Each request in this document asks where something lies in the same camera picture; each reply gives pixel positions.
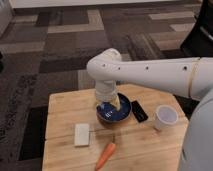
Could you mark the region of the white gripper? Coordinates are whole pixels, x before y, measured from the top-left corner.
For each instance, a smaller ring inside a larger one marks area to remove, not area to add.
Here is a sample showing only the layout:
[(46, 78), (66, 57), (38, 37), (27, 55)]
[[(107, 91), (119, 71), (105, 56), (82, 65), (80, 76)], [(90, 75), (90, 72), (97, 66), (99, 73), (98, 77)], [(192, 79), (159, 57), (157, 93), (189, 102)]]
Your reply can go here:
[(95, 96), (98, 101), (111, 102), (116, 109), (120, 108), (115, 81), (97, 81), (95, 83)]

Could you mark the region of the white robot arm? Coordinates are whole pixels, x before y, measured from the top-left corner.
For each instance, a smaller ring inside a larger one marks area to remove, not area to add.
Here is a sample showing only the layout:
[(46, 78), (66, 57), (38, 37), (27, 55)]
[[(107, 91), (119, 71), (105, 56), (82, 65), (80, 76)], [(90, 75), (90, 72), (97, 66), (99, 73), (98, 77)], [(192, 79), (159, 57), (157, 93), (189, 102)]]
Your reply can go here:
[(178, 171), (213, 171), (213, 58), (124, 61), (118, 50), (110, 48), (91, 58), (86, 68), (95, 81), (96, 99), (102, 102), (116, 98), (118, 81), (197, 100)]

